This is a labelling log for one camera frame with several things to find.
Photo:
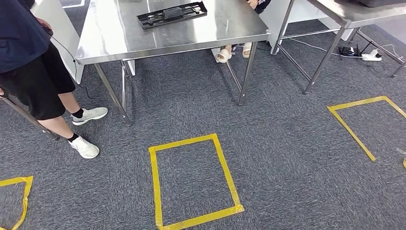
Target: yellow tape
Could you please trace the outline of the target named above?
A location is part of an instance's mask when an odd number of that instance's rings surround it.
[[[168,143],[168,144],[153,146],[152,148],[154,148],[155,151],[160,151],[160,150],[166,150],[166,149],[178,147],[181,145],[188,145],[188,144],[192,144],[192,143],[196,143],[196,142],[200,142],[200,141],[210,140],[212,138],[213,138],[213,136],[212,136],[212,134],[210,134],[210,135],[206,135],[206,136],[202,136],[202,137],[180,140],[180,141],[175,141],[175,142]]]
[[[372,160],[375,161],[375,157],[372,155],[372,153],[365,147],[365,145],[361,142],[361,140],[355,135],[355,133],[351,130],[351,128],[344,122],[344,120],[338,115],[338,113],[332,109],[331,107],[327,107],[330,112],[337,118],[337,120],[345,127],[345,129],[351,134],[351,136],[358,142],[358,144],[361,146],[361,148],[365,151],[365,153],[368,155],[368,157]]]
[[[330,108],[332,108],[333,110],[338,110],[338,109],[345,109],[345,108],[350,108],[356,105],[362,105],[362,104],[369,104],[369,103],[373,103],[373,102],[378,102],[378,101],[383,101],[389,98],[387,98],[386,96],[379,96],[379,97],[373,97],[373,98],[369,98],[369,99],[364,99],[364,100],[359,100],[356,102],[350,102],[350,103],[344,103],[344,104],[338,104],[335,106],[331,106]]]
[[[234,207],[226,208],[217,212],[209,213],[199,217],[187,219],[178,223],[163,226],[162,219],[162,205],[161,205],[161,189],[159,185],[159,174],[158,174],[158,163],[156,151],[170,149],[182,145],[188,145],[196,142],[201,142],[205,140],[212,140],[216,148],[216,152],[223,168],[224,175],[226,177],[228,188],[230,189],[231,197],[234,201]],[[149,155],[151,157],[151,168],[152,168],[152,180],[154,184],[154,202],[155,202],[155,223],[160,230],[181,230],[205,222],[209,222],[215,219],[220,219],[227,217],[239,212],[244,211],[244,207],[241,205],[236,187],[234,185],[233,179],[231,177],[230,170],[228,169],[226,159],[224,157],[223,151],[221,150],[220,142],[218,140],[217,134],[210,134],[202,137],[191,138],[181,141],[176,141],[168,144],[152,146],[148,148]]]
[[[22,224],[22,222],[24,221],[25,215],[27,214],[28,195],[30,194],[31,185],[33,184],[33,178],[34,178],[33,176],[16,177],[16,178],[0,181],[0,187],[25,182],[24,195],[23,195],[23,213],[21,214],[20,220],[14,225],[14,227],[11,230],[16,230]]]
[[[361,148],[365,151],[365,153],[368,155],[368,157],[372,160],[375,161],[375,157],[372,155],[372,153],[365,147],[365,145],[361,142],[361,140],[355,135],[355,133],[351,130],[351,128],[344,122],[344,120],[338,115],[336,110],[339,109],[345,109],[349,107],[353,107],[356,105],[362,105],[362,104],[369,104],[369,103],[374,103],[378,101],[386,101],[388,102],[396,111],[398,111],[403,117],[406,118],[406,113],[399,108],[395,103],[393,103],[387,96],[379,96],[379,97],[373,97],[365,100],[360,100],[356,102],[350,102],[350,103],[344,103],[344,104],[338,104],[335,106],[327,106],[329,111],[337,118],[337,120],[345,127],[345,129],[351,134],[351,136],[357,141],[357,143],[361,146]]]

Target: sandal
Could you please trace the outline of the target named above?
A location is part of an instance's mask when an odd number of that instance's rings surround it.
[[[222,49],[220,50],[220,52],[218,52],[218,54],[216,55],[216,59],[217,61],[221,62],[221,63],[226,63],[228,62],[228,60],[232,57],[233,55],[230,54],[228,52],[228,50],[226,49]]]
[[[244,58],[249,58],[249,55],[251,54],[251,46],[252,46],[252,42],[247,42],[244,44],[244,47],[242,49],[242,56]]]

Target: black sock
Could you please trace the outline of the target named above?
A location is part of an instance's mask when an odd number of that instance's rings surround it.
[[[73,137],[68,138],[68,141],[69,141],[69,142],[72,142],[72,141],[76,140],[76,138],[78,138],[78,137],[79,137],[79,136],[78,136],[76,133],[73,133]]]
[[[72,113],[72,115],[76,118],[82,118],[83,117],[83,109],[79,109],[76,113]]]

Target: white cable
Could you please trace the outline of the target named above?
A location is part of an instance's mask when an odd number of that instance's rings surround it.
[[[393,50],[393,52],[394,52],[394,55],[395,55],[398,59],[401,59],[401,60],[405,61],[405,58],[404,58],[403,56],[399,56],[399,55],[396,53],[396,51],[395,51],[395,46],[394,46],[394,45],[392,45],[392,44],[387,44],[387,45],[384,45],[384,46],[392,46],[392,50]]]
[[[302,43],[302,44],[304,44],[304,45],[306,45],[306,46],[310,46],[310,47],[313,47],[313,48],[316,48],[316,49],[319,49],[319,50],[323,50],[324,52],[328,52],[327,50],[325,50],[325,49],[323,49],[323,48],[316,47],[316,46],[312,46],[312,45],[310,45],[310,44],[308,44],[308,43],[306,43],[306,42],[301,42],[301,41],[298,41],[298,40],[293,39],[293,38],[289,38],[289,40],[292,40],[292,41],[295,41],[295,42],[298,42],[298,43]],[[345,58],[362,58],[362,57],[344,56],[344,55],[334,54],[334,53],[331,53],[331,54],[332,54],[332,55],[336,55],[336,56],[342,56],[342,57],[345,57]]]

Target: table top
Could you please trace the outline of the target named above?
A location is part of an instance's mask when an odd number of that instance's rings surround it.
[[[146,58],[268,40],[246,0],[203,0],[207,15],[143,30],[137,16],[198,0],[91,0],[76,59],[81,64]]]
[[[308,0],[345,28],[406,19],[406,3],[370,8],[355,0]]]

